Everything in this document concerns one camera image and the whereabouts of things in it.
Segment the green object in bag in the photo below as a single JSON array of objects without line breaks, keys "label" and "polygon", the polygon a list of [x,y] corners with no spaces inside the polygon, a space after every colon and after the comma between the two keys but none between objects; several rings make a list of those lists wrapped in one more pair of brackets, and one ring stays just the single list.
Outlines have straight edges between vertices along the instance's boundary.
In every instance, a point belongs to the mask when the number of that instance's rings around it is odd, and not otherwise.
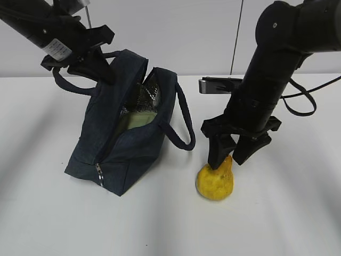
[{"label": "green object in bag", "polygon": [[121,134],[133,128],[142,127],[150,124],[157,113],[155,112],[131,112],[123,115],[117,126],[116,133]]}]

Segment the yellow pear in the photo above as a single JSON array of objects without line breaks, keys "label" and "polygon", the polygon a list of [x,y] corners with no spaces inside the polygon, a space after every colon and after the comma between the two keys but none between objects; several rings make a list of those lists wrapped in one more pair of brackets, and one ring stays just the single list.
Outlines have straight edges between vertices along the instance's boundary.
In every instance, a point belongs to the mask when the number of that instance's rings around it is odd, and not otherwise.
[{"label": "yellow pear", "polygon": [[220,201],[233,191],[232,157],[228,156],[217,170],[205,165],[197,176],[197,190],[205,198]]}]

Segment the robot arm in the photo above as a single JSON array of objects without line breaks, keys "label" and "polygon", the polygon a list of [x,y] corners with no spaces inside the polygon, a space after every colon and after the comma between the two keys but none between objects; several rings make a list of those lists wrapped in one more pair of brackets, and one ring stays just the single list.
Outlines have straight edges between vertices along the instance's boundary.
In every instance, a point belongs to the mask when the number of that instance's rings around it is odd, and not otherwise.
[{"label": "robot arm", "polygon": [[0,19],[48,54],[42,62],[47,70],[68,67],[70,74],[112,83],[113,72],[99,46],[110,44],[114,33],[107,26],[86,29],[70,15],[81,8],[77,3],[0,0]]},{"label": "robot arm", "polygon": [[[268,145],[267,132],[281,125],[271,114],[294,71],[315,52],[341,51],[341,0],[305,0],[298,6],[275,1],[258,21],[256,42],[244,79],[230,86],[224,114],[202,125],[213,169],[233,150],[241,165]],[[231,134],[240,135],[238,143]]]}]

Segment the wall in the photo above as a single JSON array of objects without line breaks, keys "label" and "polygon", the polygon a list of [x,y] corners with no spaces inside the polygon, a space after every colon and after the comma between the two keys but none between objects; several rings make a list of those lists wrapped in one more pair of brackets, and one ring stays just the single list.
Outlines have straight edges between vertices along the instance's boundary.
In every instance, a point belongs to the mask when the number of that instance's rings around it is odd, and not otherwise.
[{"label": "wall", "polygon": [[[303,0],[287,0],[297,5]],[[93,26],[107,24],[115,33],[105,51],[130,49],[180,75],[229,74],[241,0],[96,0]],[[256,49],[255,27],[273,0],[245,0],[233,73],[245,73]],[[78,15],[87,24],[84,10]],[[44,52],[0,22],[0,77],[50,76],[40,66]],[[315,54],[299,73],[339,73],[341,53]]]},{"label": "wall", "polygon": [[[244,74],[256,49],[255,29],[258,18],[274,0],[244,0],[234,74]],[[286,0],[298,5],[303,0]],[[341,73],[341,52],[316,53],[309,57],[298,73]]]}]

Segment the metal rod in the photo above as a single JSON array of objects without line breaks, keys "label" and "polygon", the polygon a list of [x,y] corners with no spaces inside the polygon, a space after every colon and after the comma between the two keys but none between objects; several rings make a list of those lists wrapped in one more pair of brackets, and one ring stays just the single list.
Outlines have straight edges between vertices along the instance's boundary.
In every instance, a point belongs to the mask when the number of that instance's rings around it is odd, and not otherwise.
[{"label": "metal rod", "polygon": [[241,21],[241,14],[243,12],[243,6],[244,6],[244,0],[241,1],[241,7],[240,7],[240,13],[239,13],[239,21],[238,21],[238,28],[237,28],[237,35],[236,35],[236,42],[234,44],[233,58],[232,58],[232,65],[231,65],[230,75],[232,75],[232,72],[233,72],[234,57],[236,56],[238,36],[239,36],[239,29],[240,29],[240,21]]},{"label": "metal rod", "polygon": [[87,17],[87,22],[89,23],[89,28],[92,28],[91,20],[90,20],[89,8],[87,6],[85,7],[85,12],[86,12],[86,17]]}]

